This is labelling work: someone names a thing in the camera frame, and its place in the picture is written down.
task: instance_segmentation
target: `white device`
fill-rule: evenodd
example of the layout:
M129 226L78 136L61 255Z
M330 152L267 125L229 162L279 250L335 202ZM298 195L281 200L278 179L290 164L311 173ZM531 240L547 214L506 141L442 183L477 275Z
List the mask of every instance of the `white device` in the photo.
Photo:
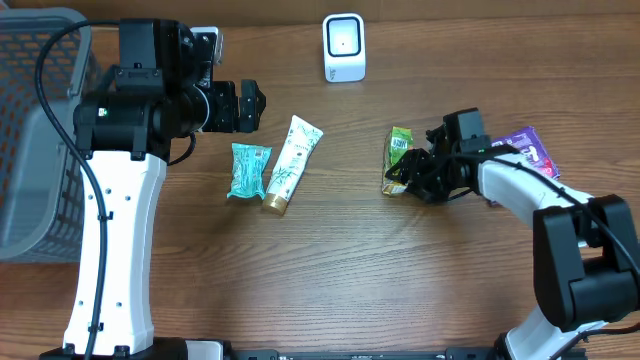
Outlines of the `white device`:
M505 154L497 158L534 169L525 154ZM567 194L581 203L587 203L593 197L556 180L549 181L563 188ZM552 206L573 205L558 197L531 174L491 160L478 166L478 184L480 192L487 200L496 201L511 210L530 228L533 228L534 211ZM536 306L524 323L507 333L505 343L512 360L549 359L582 332L600 329L606 325L605 321L594 321L581 325L575 331L562 332L544 317L540 306Z
M324 76L328 82L364 79L367 54L364 20L358 14L333 14L322 22Z

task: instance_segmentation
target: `black base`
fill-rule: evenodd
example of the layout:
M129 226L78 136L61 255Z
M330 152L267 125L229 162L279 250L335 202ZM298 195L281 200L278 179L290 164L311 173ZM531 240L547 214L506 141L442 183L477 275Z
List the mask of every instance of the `black base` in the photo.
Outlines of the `black base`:
M114 349L112 356L92 356L91 359L129 359L129 360L187 360L187 343L180 338L154 338L153 345L139 353L129 355L126 349ZM57 348L40 355L40 360L78 360L84 355L73 353L73 345L67 349Z
M224 346L224 360L510 360L500 355L505 349L496 346L478 348L448 348L446 351L388 351L388 352L298 352L279 353L276 350L231 350L228 342ZM187 360L187 344L184 339L155 338L153 346L134 355L92 356L92 359L131 360ZM65 354L62 348L40 355L40 360L82 359L82 355ZM586 350L575 349L563 359L588 360Z

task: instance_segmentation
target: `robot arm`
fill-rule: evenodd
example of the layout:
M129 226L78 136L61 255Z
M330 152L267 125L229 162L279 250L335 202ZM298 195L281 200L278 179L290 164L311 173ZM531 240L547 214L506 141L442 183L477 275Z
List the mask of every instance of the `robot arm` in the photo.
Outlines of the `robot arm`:
M171 140L201 132L253 132L266 99L255 81L213 81L222 34L170 20L120 21L115 91L85 95L74 112L76 147L101 185L108 214L108 247L94 356L220 360L214 341L154 339L149 307L153 222L167 173ZM63 347L42 359L84 354L96 293L100 237L94 190L84 176L80 274Z
M576 206L584 204L596 214L638 264L633 219L622 199L594 198L553 179L543 183L540 175L532 174L535 170L526 155L509 146L491 147L477 109L445 116L441 127L427 132L427 140L432 144L429 152L408 151L386 176L431 203L447 201L452 191L468 187L508 208L533 230L539 306L522 325L498 339L496 358L557 358L581 333L638 309L640 279L632 264L584 207ZM552 187L577 201L559 196ZM602 256L583 260L583 245L602 248Z

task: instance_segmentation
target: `gray plastic basket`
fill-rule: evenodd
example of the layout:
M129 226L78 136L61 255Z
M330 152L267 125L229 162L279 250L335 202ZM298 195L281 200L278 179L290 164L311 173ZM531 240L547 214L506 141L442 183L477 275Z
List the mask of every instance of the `gray plastic basket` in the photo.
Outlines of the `gray plastic basket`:
M51 34L83 20L65 8L0 11L0 261L80 259L82 176L38 103L33 74ZM85 80L98 73L90 44L91 30L80 29L45 62L45 94L70 135Z

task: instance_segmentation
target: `cable clip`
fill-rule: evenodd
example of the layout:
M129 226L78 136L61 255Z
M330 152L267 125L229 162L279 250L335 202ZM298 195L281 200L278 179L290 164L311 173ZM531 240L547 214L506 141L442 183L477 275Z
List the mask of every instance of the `cable clip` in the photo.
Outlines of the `cable clip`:
M90 333L98 333L98 331L104 330L104 323L100 323L100 325L89 325L87 331Z
M113 211L109 211L108 216L101 216L100 214L98 214L98 221L107 222L107 220L113 220Z

